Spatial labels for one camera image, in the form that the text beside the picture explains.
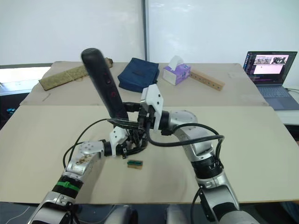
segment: purple tissue box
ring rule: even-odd
[[[173,85],[177,85],[190,75],[191,67],[186,64],[179,64],[175,70],[171,70],[169,66],[163,69],[163,79]]]

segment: robotic hand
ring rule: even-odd
[[[103,156],[128,155],[144,150],[147,143],[160,147],[183,146],[195,172],[205,215],[220,224],[257,224],[248,213],[240,211],[239,203],[225,175],[219,159],[224,136],[205,125],[188,111],[163,111],[163,97],[157,85],[142,92],[141,103],[122,103],[114,80],[97,49],[82,52],[82,61],[101,96],[114,125],[109,141],[84,142],[71,159],[53,190],[50,191],[30,217],[28,224],[69,224],[73,220],[75,199],[92,171],[93,164]],[[128,120],[127,112],[139,112],[137,122]],[[150,138],[150,128],[162,135],[174,134],[180,142],[159,143]],[[206,130],[215,135],[209,136]],[[218,139],[214,152],[211,140]]]

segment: white wall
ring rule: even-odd
[[[140,0],[0,0],[0,65],[144,58]]]
[[[240,63],[248,51],[299,51],[298,0],[148,0],[149,60]],[[299,54],[285,81],[299,86]]]

